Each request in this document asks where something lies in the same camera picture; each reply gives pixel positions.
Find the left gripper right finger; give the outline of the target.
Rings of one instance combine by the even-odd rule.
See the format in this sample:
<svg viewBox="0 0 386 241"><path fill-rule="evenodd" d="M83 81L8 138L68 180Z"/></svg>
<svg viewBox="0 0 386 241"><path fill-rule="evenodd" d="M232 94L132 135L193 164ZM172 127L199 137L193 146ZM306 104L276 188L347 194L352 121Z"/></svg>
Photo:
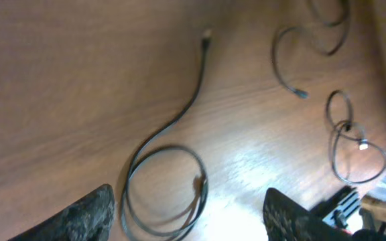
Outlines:
<svg viewBox="0 0 386 241"><path fill-rule="evenodd" d="M263 222L269 241L347 241L350 234L325 224L275 188L263 203Z"/></svg>

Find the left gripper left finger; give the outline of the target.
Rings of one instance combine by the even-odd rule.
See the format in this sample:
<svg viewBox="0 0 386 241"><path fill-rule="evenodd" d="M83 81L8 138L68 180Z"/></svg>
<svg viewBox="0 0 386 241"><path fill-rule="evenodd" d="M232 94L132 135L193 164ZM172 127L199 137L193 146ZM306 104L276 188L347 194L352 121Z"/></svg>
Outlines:
<svg viewBox="0 0 386 241"><path fill-rule="evenodd" d="M113 188L106 183L11 240L107 241L115 211Z"/></svg>

